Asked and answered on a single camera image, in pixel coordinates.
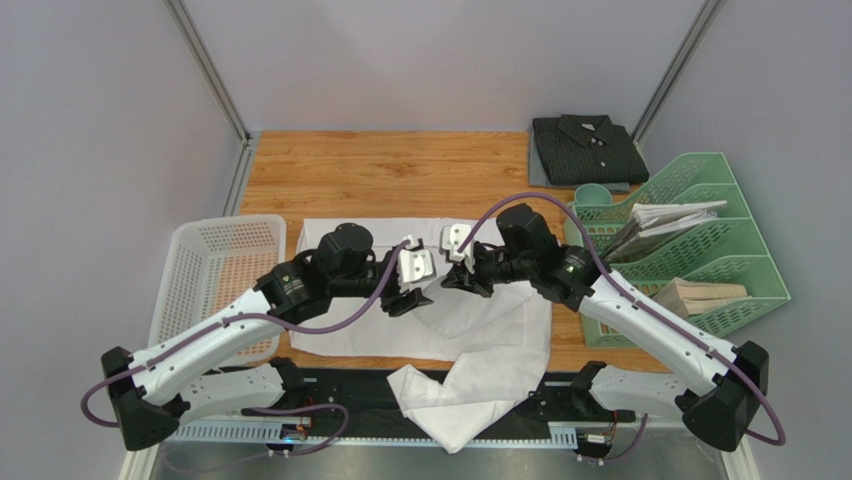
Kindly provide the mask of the white long sleeve shirt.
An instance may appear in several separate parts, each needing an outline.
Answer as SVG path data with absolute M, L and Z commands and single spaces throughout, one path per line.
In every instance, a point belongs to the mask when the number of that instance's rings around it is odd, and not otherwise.
M 552 305 L 526 282 L 498 285 L 489 298 L 444 289 L 448 264 L 423 285 L 431 304 L 397 318 L 374 304 L 353 324 L 320 335 L 293 332 L 291 346 L 323 357 L 450 361 L 443 380 L 408 363 L 387 383 L 392 405 L 455 454 L 537 389 L 548 367 Z

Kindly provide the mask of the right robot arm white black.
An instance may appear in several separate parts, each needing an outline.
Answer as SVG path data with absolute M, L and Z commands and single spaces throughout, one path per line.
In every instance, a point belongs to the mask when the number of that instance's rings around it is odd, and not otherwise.
M 769 354 L 759 344 L 735 345 L 655 303 L 592 252 L 559 242 L 527 204 L 496 219 L 503 240 L 474 240 L 477 225 L 442 228 L 439 249 L 451 268 L 442 287 L 493 294 L 498 284 L 529 283 L 546 300 L 615 328 L 668 368 L 666 374 L 589 362 L 575 386 L 608 411 L 679 419 L 699 440 L 726 452 L 749 435 L 767 408 Z

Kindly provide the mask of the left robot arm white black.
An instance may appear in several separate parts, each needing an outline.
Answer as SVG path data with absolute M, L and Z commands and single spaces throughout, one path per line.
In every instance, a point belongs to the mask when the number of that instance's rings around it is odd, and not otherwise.
M 406 236 L 383 258 L 373 236 L 354 223 L 338 225 L 317 247 L 280 263 L 228 306 L 176 336 L 131 352 L 120 346 L 100 359 L 124 447 L 157 445 L 181 426 L 232 411 L 287 404 L 296 388 L 291 363 L 226 373 L 213 370 L 243 349 L 286 331 L 322 335 L 345 328 L 374 304 L 399 317 L 430 304 L 421 283 L 435 261 L 423 241 Z

